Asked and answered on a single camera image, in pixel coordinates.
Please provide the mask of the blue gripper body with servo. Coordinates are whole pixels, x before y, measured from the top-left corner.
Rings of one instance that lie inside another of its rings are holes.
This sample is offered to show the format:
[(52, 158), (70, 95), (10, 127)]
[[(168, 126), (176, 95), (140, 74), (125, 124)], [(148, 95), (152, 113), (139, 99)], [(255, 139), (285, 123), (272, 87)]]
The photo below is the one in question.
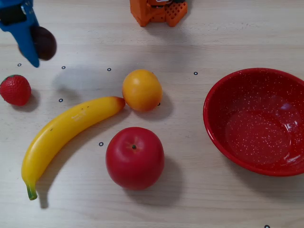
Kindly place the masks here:
[(3, 25), (11, 25), (25, 21), (22, 5), (17, 4), (0, 9), (0, 21)]

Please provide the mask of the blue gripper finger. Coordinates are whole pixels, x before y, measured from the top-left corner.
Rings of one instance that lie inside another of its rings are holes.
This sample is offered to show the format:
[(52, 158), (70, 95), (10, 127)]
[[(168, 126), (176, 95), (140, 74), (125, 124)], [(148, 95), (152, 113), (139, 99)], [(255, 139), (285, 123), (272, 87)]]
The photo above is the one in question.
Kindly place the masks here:
[(31, 29), (39, 25), (33, 10), (32, 0), (2, 0), (0, 9), (21, 4), (25, 13), (25, 21), (11, 25), (3, 25), (0, 22), (0, 28), (4, 32), (12, 34), (16, 40), (23, 56), (34, 66), (39, 67), (39, 58), (31, 35)]

